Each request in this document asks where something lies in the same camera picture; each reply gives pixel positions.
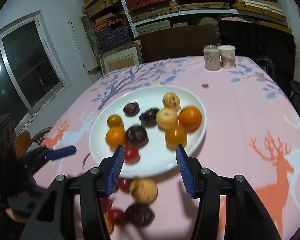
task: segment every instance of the white deer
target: white deer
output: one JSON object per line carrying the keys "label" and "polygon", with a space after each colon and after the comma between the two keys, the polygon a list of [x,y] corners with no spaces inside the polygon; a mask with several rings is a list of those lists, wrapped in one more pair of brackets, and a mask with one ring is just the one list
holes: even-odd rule
{"label": "white deer", "polygon": [[293,116],[293,119],[294,119],[292,122],[288,119],[286,114],[283,115],[283,118],[293,128],[300,129],[300,117],[299,117],[299,115],[297,114],[297,112],[295,110],[292,110],[292,116]]}
{"label": "white deer", "polygon": [[294,167],[294,173],[288,173],[289,180],[289,194],[296,204],[298,210],[300,210],[300,203],[296,197],[295,186],[300,175],[300,147],[295,148],[289,155],[285,155],[284,158]]}
{"label": "white deer", "polygon": [[83,136],[85,132],[89,133],[91,130],[91,125],[94,123],[96,116],[95,111],[91,112],[87,115],[85,119],[83,119],[85,113],[81,115],[82,127],[79,131],[65,131],[61,140],[58,140],[54,148],[57,148],[59,145],[70,146],[76,144]]}

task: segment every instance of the red cherry tomato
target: red cherry tomato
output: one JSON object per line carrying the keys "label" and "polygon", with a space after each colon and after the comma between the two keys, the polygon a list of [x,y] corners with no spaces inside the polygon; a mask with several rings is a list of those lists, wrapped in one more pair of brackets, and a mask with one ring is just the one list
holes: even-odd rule
{"label": "red cherry tomato", "polygon": [[110,209],[108,211],[108,218],[115,225],[123,226],[126,224],[124,212],[120,209]]}
{"label": "red cherry tomato", "polygon": [[130,192],[129,187],[130,187],[131,182],[132,182],[132,179],[119,178],[117,188],[120,188],[124,192],[129,193]]}
{"label": "red cherry tomato", "polygon": [[137,148],[127,145],[124,148],[124,151],[125,151],[124,161],[127,164],[134,164],[134,163],[137,163],[140,160],[140,154],[139,154]]}
{"label": "red cherry tomato", "polygon": [[101,198],[101,206],[104,212],[108,211],[112,206],[112,201],[108,198]]}

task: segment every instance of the blue handle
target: blue handle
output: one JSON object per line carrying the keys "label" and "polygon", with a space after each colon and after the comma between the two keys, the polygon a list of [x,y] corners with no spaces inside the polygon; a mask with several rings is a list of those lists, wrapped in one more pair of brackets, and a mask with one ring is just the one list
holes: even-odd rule
{"label": "blue handle", "polygon": [[77,152],[77,148],[75,146],[68,146],[58,150],[51,150],[49,155],[46,157],[47,161],[55,161],[57,159],[61,159],[63,157],[70,156]]}

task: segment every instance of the metal screw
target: metal screw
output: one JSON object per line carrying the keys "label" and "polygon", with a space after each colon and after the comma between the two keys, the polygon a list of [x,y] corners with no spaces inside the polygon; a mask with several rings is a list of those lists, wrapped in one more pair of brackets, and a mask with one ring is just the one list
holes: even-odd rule
{"label": "metal screw", "polygon": [[98,168],[92,168],[91,170],[90,170],[90,172],[92,173],[92,174],[98,174],[99,173],[99,169]]}
{"label": "metal screw", "polygon": [[202,168],[201,173],[204,174],[204,175],[207,175],[207,174],[210,173],[210,170],[208,168]]}
{"label": "metal screw", "polygon": [[244,181],[244,177],[243,177],[242,175],[237,175],[237,176],[235,176],[235,179],[236,179],[237,181],[239,181],[239,182]]}
{"label": "metal screw", "polygon": [[58,175],[56,178],[57,181],[63,181],[64,179],[65,179],[64,175]]}

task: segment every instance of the white plate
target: white plate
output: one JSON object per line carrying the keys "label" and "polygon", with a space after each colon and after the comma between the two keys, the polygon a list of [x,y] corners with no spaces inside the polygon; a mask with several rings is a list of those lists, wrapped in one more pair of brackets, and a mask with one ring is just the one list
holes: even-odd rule
{"label": "white plate", "polygon": [[[202,114],[200,127],[194,133],[188,134],[188,143],[185,147],[189,156],[193,154],[203,140],[207,129],[207,113],[202,102],[192,92],[181,87],[151,86],[131,91],[116,99],[97,117],[89,135],[89,148],[95,163],[99,165],[103,158],[113,155],[105,140],[109,130],[107,119],[110,115],[118,114],[121,116],[125,130],[132,125],[140,125],[139,116],[143,112],[153,107],[163,108],[162,98],[167,92],[174,92],[179,96],[181,108],[196,106]],[[127,117],[124,115],[123,107],[132,101],[139,104],[140,112],[136,116]],[[139,150],[140,161],[132,165],[124,163],[120,177],[151,177],[177,166],[176,153],[167,148],[164,131],[159,130],[158,126],[146,128],[146,131],[149,142]]]}

